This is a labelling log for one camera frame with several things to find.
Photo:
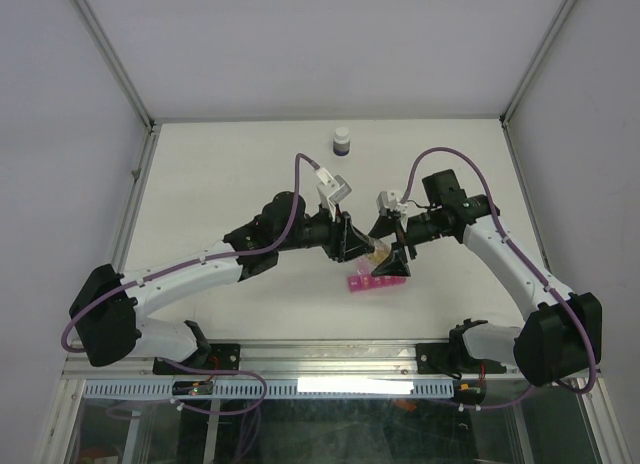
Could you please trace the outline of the clear bottle yellow pills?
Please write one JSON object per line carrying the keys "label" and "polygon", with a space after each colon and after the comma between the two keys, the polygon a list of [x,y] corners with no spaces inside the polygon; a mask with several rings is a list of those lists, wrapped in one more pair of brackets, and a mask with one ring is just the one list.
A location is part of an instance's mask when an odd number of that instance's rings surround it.
{"label": "clear bottle yellow pills", "polygon": [[373,251],[366,255],[366,259],[372,266],[377,266],[385,261],[391,254],[391,246],[380,239],[369,238]]}

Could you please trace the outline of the pink weekly pill organizer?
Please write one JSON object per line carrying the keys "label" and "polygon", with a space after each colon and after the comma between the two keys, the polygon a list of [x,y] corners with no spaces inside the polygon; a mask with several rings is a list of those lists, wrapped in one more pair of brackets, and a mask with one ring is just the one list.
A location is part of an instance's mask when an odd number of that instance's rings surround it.
{"label": "pink weekly pill organizer", "polygon": [[406,277],[397,276],[373,276],[373,265],[361,257],[356,260],[356,272],[346,279],[347,289],[350,293],[366,292],[371,290],[389,288],[404,285]]}

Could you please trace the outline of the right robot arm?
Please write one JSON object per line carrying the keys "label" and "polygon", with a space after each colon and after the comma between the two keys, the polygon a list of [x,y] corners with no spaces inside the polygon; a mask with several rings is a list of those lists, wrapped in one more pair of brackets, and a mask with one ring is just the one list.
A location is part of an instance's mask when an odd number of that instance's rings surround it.
{"label": "right robot arm", "polygon": [[602,351],[602,306],[591,293],[578,294],[540,267],[499,226],[488,195],[468,196],[453,170],[423,178],[429,204],[415,216],[397,191],[377,197],[379,217],[369,235],[394,235],[374,276],[408,277],[420,244],[452,237],[476,255],[515,302],[521,327],[466,319],[449,332],[440,351],[427,356],[437,372],[455,379],[484,361],[517,367],[536,387],[583,370],[596,373]]}

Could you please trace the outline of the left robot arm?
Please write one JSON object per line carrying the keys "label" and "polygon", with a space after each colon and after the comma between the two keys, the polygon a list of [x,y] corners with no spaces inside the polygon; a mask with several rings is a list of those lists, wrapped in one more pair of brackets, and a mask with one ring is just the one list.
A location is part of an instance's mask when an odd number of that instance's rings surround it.
{"label": "left robot arm", "polygon": [[210,350],[200,327],[191,320],[157,320],[153,313],[192,294],[256,277],[275,267],[282,251],[310,248],[342,263],[372,253],[374,244],[348,213],[321,207],[308,215],[304,199],[286,191],[211,249],[165,269],[122,274],[110,264],[96,267],[69,310],[80,351],[94,367],[151,357],[201,371]]}

